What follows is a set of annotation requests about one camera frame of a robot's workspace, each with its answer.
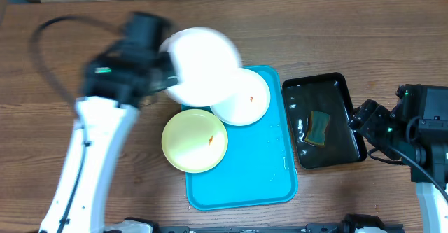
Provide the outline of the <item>green yellow sponge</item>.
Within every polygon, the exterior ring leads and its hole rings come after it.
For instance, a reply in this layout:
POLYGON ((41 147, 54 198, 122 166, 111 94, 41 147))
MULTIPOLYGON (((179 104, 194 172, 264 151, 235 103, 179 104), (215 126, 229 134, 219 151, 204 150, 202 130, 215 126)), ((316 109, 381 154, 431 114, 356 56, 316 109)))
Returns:
POLYGON ((312 111, 309 116, 309 126, 304 140, 313 146, 324 147, 329 123, 329 114, 312 111))

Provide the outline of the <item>yellow plate with stain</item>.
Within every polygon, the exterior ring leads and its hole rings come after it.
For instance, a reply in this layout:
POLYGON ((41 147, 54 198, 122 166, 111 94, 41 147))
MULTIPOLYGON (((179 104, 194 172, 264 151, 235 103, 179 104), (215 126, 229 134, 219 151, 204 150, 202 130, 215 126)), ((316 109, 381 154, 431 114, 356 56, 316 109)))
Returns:
POLYGON ((224 158, 228 133, 214 114, 189 109, 168 121, 161 144, 171 165, 186 173, 202 173, 213 169, 224 158))

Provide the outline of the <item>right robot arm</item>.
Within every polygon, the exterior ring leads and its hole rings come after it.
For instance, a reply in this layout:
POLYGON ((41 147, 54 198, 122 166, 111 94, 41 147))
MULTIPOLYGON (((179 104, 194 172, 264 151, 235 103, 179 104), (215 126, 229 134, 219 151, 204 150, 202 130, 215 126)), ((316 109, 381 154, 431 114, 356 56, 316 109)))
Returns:
POLYGON ((350 128, 385 155, 388 164, 407 165, 425 232, 447 231, 447 88, 401 85, 388 110, 368 99, 355 108, 350 128))

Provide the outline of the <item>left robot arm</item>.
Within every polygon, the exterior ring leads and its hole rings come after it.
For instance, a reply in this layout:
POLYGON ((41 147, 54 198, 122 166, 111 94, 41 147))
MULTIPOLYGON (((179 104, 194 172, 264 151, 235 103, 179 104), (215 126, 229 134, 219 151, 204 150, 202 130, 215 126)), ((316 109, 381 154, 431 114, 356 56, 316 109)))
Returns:
POLYGON ((141 222, 106 226, 105 208, 141 102, 178 82, 169 53, 160 50, 172 24, 142 12, 133 13, 122 28, 82 15, 76 21, 118 34, 119 39, 87 63, 78 98, 44 62, 40 40, 46 26, 40 25, 29 40, 33 65, 76 116, 57 190, 40 231, 151 232, 152 226, 141 222))

